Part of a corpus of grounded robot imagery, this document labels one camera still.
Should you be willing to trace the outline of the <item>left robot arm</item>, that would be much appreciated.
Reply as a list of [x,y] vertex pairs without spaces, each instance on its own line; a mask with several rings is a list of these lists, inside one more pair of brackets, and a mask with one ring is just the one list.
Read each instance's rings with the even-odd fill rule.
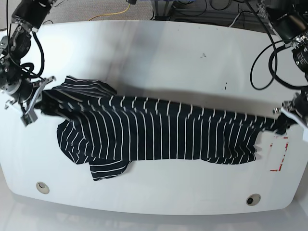
[[245,4],[264,28],[270,39],[268,48],[273,52],[269,56],[268,69],[270,83],[278,82],[297,93],[290,101],[284,101],[273,112],[279,114],[284,126],[289,128],[298,124],[305,133],[308,131],[308,87],[295,86],[282,80],[278,74],[278,54],[291,49],[297,68],[308,75],[308,3],[304,0],[259,0],[256,12],[248,0]]

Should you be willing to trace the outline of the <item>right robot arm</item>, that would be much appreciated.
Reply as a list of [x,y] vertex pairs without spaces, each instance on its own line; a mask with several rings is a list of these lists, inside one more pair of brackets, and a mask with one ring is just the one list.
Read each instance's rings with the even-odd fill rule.
[[[45,86],[54,77],[43,78],[45,57],[37,32],[54,6],[53,0],[23,0],[12,13],[12,21],[7,23],[7,34],[0,41],[0,89],[12,100],[5,107],[20,105],[21,119],[32,123],[37,119],[35,104],[40,100]],[[34,73],[32,63],[21,63],[31,47],[31,39],[40,51],[40,69]]]

